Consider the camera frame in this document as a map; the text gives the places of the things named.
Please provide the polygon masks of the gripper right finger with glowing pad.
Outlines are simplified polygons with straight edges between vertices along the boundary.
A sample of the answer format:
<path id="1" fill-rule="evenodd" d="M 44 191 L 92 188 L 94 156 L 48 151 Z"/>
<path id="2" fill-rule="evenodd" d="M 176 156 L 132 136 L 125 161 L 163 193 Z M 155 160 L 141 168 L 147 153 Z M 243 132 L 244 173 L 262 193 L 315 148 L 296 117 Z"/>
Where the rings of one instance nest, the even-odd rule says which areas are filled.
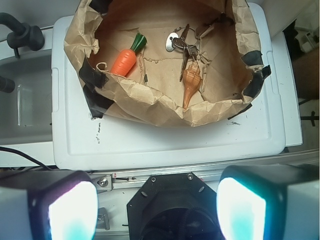
<path id="1" fill-rule="evenodd" d="M 220 177 L 216 210 L 227 240 L 318 240 L 320 168 L 230 165 Z"/>

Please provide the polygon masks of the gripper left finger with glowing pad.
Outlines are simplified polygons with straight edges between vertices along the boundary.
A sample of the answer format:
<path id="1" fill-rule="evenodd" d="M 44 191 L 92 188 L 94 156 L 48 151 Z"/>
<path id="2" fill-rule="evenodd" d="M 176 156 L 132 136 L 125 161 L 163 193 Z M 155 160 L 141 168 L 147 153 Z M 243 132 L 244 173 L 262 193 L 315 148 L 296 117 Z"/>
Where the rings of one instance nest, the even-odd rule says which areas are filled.
<path id="1" fill-rule="evenodd" d="M 0 174 L 2 240 L 91 240 L 97 218 L 97 189 L 84 171 Z"/>

